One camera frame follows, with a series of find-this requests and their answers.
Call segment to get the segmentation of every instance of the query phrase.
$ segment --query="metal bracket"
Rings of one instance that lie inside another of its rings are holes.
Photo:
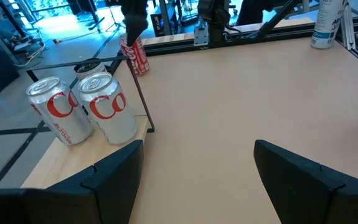
[[[199,20],[199,27],[194,29],[194,46],[205,46],[209,44],[208,24],[203,20]]]
[[[342,20],[341,20],[341,30],[342,30],[342,42],[344,47],[347,50],[355,50],[356,49],[356,39],[354,37],[354,28],[353,28],[353,18],[352,18],[352,10],[350,5],[350,0],[348,0]]]

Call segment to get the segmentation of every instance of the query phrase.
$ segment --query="white bottle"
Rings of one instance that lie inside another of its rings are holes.
[[[347,0],[320,0],[311,46],[317,49],[332,47]]]

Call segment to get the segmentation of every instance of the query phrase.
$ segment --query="floor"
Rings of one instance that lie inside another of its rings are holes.
[[[239,9],[240,4],[238,2],[240,1],[233,0],[232,4],[237,3]],[[353,8],[358,10],[358,0],[354,0],[353,5]],[[118,22],[122,20],[122,16],[119,16],[121,14],[118,8],[114,8],[113,13],[116,15],[115,19]],[[89,23],[89,17],[80,18],[82,22],[77,22],[75,17],[64,16],[44,19],[36,24],[42,27],[42,38],[46,41],[47,48],[40,57],[35,58],[30,64],[20,69],[21,76],[0,93],[0,129],[34,128],[41,121],[26,100],[25,90],[32,83],[32,80],[25,73],[27,68],[34,65],[51,65],[85,60],[92,57],[105,58],[116,55],[119,49],[118,36],[124,32],[124,29],[121,29],[116,34],[114,34],[113,29],[106,32],[111,25],[110,12],[108,9],[104,9],[98,11],[98,14],[100,17],[106,18],[100,24],[101,34],[97,32],[89,33],[85,26]],[[263,20],[271,19],[274,14],[274,12],[265,12]],[[309,12],[307,16],[315,19],[317,11]],[[186,31],[190,32],[192,29],[193,27],[190,26]],[[113,34],[114,36],[107,41],[109,36]],[[152,25],[141,36],[142,38],[154,37]],[[51,41],[52,39],[62,39],[63,41],[59,44],[54,44]],[[42,70],[35,74],[39,78],[57,75],[67,83],[70,83],[75,77],[72,67]],[[29,134],[0,136],[0,170],[24,144],[28,136]],[[20,187],[53,140],[54,136],[51,133],[38,134],[0,182],[0,188]]]

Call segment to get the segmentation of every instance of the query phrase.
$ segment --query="diet coke can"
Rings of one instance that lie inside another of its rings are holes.
[[[106,68],[101,62],[97,63],[86,63],[77,65],[73,68],[79,80],[83,80],[85,77],[94,74],[96,72],[106,72]]]
[[[39,80],[26,93],[35,112],[64,144],[78,144],[92,133],[93,127],[84,110],[59,77]]]
[[[133,46],[128,47],[126,34],[120,36],[121,50],[124,56],[130,59],[135,75],[144,75],[149,70],[146,51],[144,50],[141,38],[138,37]]]
[[[107,72],[90,75],[79,83],[86,110],[111,144],[129,141],[137,132],[136,121],[116,79]]]

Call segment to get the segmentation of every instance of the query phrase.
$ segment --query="tripod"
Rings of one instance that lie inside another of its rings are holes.
[[[123,27],[123,28],[125,29],[126,27],[125,27],[124,25],[122,25],[122,23],[115,21],[115,17],[114,17],[114,14],[112,13],[111,7],[108,7],[108,8],[110,9],[112,21],[113,21],[114,23],[113,23],[105,32],[108,32],[113,26],[116,27],[116,29],[114,30],[114,34],[115,34],[116,32],[118,32],[121,27]]]

